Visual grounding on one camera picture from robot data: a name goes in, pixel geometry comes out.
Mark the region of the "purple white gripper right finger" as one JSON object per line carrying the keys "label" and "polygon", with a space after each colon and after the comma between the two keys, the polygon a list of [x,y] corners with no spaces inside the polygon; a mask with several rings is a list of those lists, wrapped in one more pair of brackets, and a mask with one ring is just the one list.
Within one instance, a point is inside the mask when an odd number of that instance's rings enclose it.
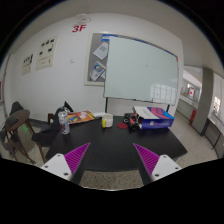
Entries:
{"label": "purple white gripper right finger", "polygon": [[153,181],[157,181],[181,170],[181,167],[168,155],[157,155],[151,150],[134,143],[143,165]]}

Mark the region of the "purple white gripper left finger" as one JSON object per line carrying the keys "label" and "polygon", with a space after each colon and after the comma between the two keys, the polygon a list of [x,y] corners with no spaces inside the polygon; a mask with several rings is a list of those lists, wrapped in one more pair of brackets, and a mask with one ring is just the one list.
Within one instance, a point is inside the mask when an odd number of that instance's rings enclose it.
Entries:
{"label": "purple white gripper left finger", "polygon": [[86,143],[65,155],[57,153],[42,166],[42,169],[70,181],[77,171],[89,146],[90,144]]}

